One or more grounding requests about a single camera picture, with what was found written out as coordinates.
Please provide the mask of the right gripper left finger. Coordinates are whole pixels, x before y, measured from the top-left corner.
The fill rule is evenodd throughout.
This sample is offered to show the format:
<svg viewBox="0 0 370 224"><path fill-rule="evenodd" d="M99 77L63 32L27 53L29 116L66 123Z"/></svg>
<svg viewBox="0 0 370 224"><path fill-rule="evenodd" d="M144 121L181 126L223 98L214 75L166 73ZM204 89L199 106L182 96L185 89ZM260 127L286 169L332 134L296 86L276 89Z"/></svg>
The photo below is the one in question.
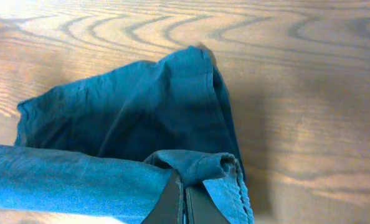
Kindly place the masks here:
<svg viewBox="0 0 370 224"><path fill-rule="evenodd" d="M177 170L172 173L152 211L142 224L183 224L184 189Z"/></svg>

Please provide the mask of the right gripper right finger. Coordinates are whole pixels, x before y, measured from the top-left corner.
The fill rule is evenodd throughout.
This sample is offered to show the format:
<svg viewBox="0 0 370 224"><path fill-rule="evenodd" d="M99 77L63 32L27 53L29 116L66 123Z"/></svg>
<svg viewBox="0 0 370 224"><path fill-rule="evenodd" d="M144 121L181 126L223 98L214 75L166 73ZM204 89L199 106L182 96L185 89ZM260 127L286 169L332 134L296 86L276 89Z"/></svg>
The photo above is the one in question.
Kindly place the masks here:
<svg viewBox="0 0 370 224"><path fill-rule="evenodd" d="M203 184L186 188L186 223L229 224L219 211Z"/></svg>

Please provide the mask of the dark blue denim shorts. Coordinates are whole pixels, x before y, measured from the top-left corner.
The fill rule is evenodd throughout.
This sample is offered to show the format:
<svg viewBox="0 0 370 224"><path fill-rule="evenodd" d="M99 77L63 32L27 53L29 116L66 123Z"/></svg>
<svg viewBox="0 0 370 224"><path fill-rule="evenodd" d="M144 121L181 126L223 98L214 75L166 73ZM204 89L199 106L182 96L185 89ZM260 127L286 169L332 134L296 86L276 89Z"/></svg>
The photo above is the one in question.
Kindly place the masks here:
<svg viewBox="0 0 370 224"><path fill-rule="evenodd" d="M188 47L52 88L18 104L12 146L0 145L0 208L141 223L172 170L203 184L229 223L252 223L223 79Z"/></svg>

